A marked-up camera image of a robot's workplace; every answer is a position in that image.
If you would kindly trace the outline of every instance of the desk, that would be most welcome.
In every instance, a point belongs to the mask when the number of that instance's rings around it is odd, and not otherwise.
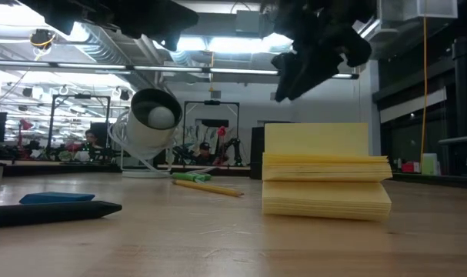
[[[467,276],[467,189],[389,181],[388,222],[261,214],[261,182],[219,178],[237,199],[86,173],[4,178],[0,205],[41,191],[123,204],[106,219],[0,229],[0,277]]]

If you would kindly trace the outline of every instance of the blue eraser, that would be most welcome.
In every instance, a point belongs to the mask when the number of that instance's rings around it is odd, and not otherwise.
[[[94,197],[95,195],[85,193],[40,192],[27,194],[19,202],[22,204],[80,202],[91,201]]]

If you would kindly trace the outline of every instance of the ceiling light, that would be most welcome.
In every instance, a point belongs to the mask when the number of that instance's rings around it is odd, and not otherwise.
[[[217,53],[259,53],[269,49],[262,44],[260,38],[213,38],[209,44],[209,51]]]
[[[112,97],[120,97],[122,90],[120,87],[116,87],[112,90]]]
[[[181,37],[177,44],[178,51],[203,51],[204,39],[200,37]]]
[[[377,26],[380,24],[380,19],[375,20],[365,31],[363,31],[360,35],[362,38],[365,38],[369,35]]]
[[[0,5],[0,25],[46,26],[43,16],[24,5]]]
[[[89,68],[89,69],[125,69],[125,65],[100,65],[100,64],[73,64],[59,63],[58,66],[65,68]]]
[[[129,70],[119,71],[119,70],[95,70],[97,74],[120,74],[120,75],[130,75],[132,72]]]
[[[13,114],[8,114],[9,118],[32,118],[32,119],[38,119],[38,120],[50,120],[50,115],[13,115]],[[55,115],[54,119],[78,119],[81,121],[87,121],[87,122],[105,122],[105,118],[99,118],[99,117],[90,117],[90,116],[76,116],[76,115]],[[116,122],[117,118],[109,118],[108,121],[110,123]]]
[[[128,101],[131,97],[129,96],[128,94],[128,90],[127,89],[123,89],[122,92],[120,93],[120,100],[123,100],[123,101]]]
[[[211,68],[211,73],[277,75],[278,71],[277,70],[234,69],[234,68]]]
[[[42,100],[43,96],[43,87],[36,85],[33,87],[32,97],[37,100]]]
[[[86,113],[86,109],[85,108],[81,108],[81,107],[77,107],[77,106],[71,106],[69,108],[70,111],[74,111],[74,112],[79,112],[79,113]]]
[[[67,88],[66,85],[62,86],[61,88],[58,89],[58,93],[60,95],[67,95],[69,92],[69,88]]]
[[[336,74],[334,76],[332,76],[333,78],[350,78],[350,79],[357,79],[358,78],[358,75],[357,74],[346,74],[346,73],[339,73],[339,74]]]
[[[33,95],[33,88],[24,88],[22,94],[23,94],[23,96],[25,96],[25,97],[32,97],[32,95]]]
[[[113,74],[90,74],[90,73],[66,73],[61,72],[57,73],[58,76],[62,77],[64,80],[72,80],[76,85],[92,86],[92,85],[101,85],[105,87],[121,86],[126,88],[131,88],[130,84],[116,75]]]
[[[159,71],[159,72],[202,72],[202,68],[180,66],[135,66],[135,70]]]
[[[70,42],[86,42],[89,39],[89,33],[79,22],[74,22],[71,34],[68,37]]]
[[[30,62],[30,61],[5,61],[0,60],[0,65],[8,66],[28,66],[28,67],[49,67],[47,62]]]
[[[276,33],[272,33],[262,39],[262,47],[270,53],[289,52],[292,44],[293,40]]]

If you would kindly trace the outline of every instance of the ceiling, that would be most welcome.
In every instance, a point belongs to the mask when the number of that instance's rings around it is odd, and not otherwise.
[[[196,10],[199,13],[199,22],[196,26],[182,33],[183,39],[196,40],[203,43],[206,48],[214,48],[215,42],[220,38],[241,38],[242,41],[233,45],[232,42],[223,42],[223,47],[242,48],[244,50],[232,53],[231,50],[222,51],[215,48],[215,54],[202,51],[205,49],[184,49],[183,52],[170,53],[151,39],[143,36],[134,40],[117,32],[103,30],[92,25],[76,23],[71,35],[64,35],[58,30],[45,24],[45,20],[36,12],[23,5],[0,5],[0,59],[3,60],[35,60],[45,62],[74,62],[74,63],[100,63],[121,65],[201,65],[210,66],[214,62],[219,68],[249,68],[273,70],[271,59],[280,51],[289,50],[289,41],[286,38],[270,37],[272,23],[269,20],[261,21],[256,29],[256,36],[245,33],[237,24],[236,13],[246,12],[249,9],[259,10],[261,0],[249,0],[246,7],[242,3],[234,5],[234,1],[219,0],[175,0],[176,2]],[[6,4],[12,0],[0,0]],[[360,30],[362,24],[354,26]],[[53,46],[46,55],[40,55],[28,41],[30,34],[38,28],[52,30],[55,34]],[[259,45],[268,45],[269,51],[251,51]],[[345,63],[340,67],[341,73],[351,73]],[[52,95],[60,91],[68,95],[86,93],[98,96],[111,97],[112,120],[129,106],[129,101],[122,101],[119,94],[124,91],[132,93],[142,88],[161,88],[173,92],[180,90],[180,97],[187,97],[184,91],[199,95],[209,87],[210,81],[219,84],[233,84],[235,89],[247,87],[248,84],[275,85],[277,77],[259,75],[231,75],[231,74],[185,74],[161,72],[129,72],[120,75],[114,72],[96,72],[95,70],[61,70],[54,68],[52,72],[37,72],[36,68],[27,70],[13,70],[0,66],[0,111],[8,112],[12,128],[9,135],[15,135],[17,121],[26,118],[35,123],[35,127],[26,132],[26,135],[46,137],[48,132],[48,115]],[[33,88],[37,97],[26,97],[23,90]],[[81,100],[67,99],[70,105],[60,105],[55,110],[55,129],[60,138],[72,136],[81,138],[84,130],[89,128],[90,122],[101,121],[105,117],[105,110],[97,99]]]

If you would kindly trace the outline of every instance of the pencil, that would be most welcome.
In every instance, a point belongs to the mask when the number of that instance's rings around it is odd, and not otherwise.
[[[174,183],[176,185],[184,186],[184,187],[191,188],[191,189],[200,189],[203,191],[214,192],[214,193],[219,193],[223,195],[230,195],[230,196],[235,196],[235,197],[240,197],[243,195],[242,192],[239,192],[237,190],[222,188],[222,187],[218,187],[214,185],[198,184],[196,182],[184,181],[184,180],[175,180]]]

